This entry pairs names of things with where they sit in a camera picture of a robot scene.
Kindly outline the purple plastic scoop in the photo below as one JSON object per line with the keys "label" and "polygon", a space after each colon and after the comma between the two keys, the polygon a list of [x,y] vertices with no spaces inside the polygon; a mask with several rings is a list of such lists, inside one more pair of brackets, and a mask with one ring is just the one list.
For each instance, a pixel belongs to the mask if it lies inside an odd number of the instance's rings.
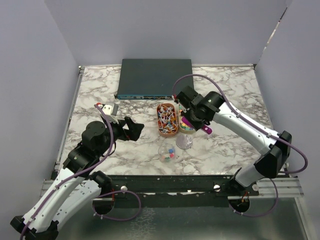
{"label": "purple plastic scoop", "polygon": [[190,123],[190,122],[188,121],[188,119],[185,118],[185,117],[182,118],[182,122],[183,122],[184,124],[186,124],[187,126],[189,126],[190,128],[193,128],[193,129],[196,130],[196,131],[202,130],[203,132],[205,132],[205,133],[208,134],[208,135],[212,134],[212,132],[213,132],[212,129],[211,129],[209,126],[203,124],[202,122],[196,123],[196,124],[194,125],[194,124]]}

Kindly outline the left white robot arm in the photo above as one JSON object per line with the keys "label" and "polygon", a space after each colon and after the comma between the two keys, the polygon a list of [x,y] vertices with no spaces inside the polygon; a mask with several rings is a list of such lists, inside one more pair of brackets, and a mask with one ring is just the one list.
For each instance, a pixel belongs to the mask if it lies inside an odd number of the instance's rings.
{"label": "left white robot arm", "polygon": [[127,116],[108,121],[102,115],[102,121],[90,122],[45,194],[31,210],[11,220],[20,239],[55,240],[62,226],[85,203],[96,197],[128,193],[126,188],[114,188],[109,176],[94,169],[110,156],[116,140],[137,141],[143,128],[144,124]]}

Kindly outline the beige tray of star candies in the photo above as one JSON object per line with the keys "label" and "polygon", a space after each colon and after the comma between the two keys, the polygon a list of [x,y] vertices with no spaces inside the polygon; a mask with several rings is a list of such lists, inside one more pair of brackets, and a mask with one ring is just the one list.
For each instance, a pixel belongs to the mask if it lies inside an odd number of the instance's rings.
{"label": "beige tray of star candies", "polygon": [[178,104],[178,121],[179,121],[178,127],[179,127],[179,130],[184,134],[195,133],[196,131],[192,127],[188,126],[186,123],[184,123],[182,121],[182,118],[183,118],[182,112],[183,112],[183,107],[180,104]]}

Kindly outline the clear plastic jar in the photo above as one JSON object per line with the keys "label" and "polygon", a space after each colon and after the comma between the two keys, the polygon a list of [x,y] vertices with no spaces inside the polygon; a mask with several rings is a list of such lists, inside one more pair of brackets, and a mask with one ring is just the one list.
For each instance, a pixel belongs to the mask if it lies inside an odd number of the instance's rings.
{"label": "clear plastic jar", "polygon": [[176,149],[172,144],[164,143],[158,149],[158,156],[162,163],[169,163],[176,158]]}

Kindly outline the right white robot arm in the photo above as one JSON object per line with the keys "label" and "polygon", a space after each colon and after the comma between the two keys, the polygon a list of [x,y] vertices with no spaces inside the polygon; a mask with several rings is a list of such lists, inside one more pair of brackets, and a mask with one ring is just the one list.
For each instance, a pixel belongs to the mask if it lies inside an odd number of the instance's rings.
{"label": "right white robot arm", "polygon": [[196,131],[211,134],[209,124],[214,121],[246,140],[260,153],[258,160],[240,168],[229,181],[229,189],[236,196],[242,195],[248,186],[258,180],[276,178],[290,155],[290,133],[278,133],[264,127],[237,111],[232,104],[227,104],[223,96],[215,91],[202,96],[186,86],[175,96],[175,102],[182,106],[182,121]]}

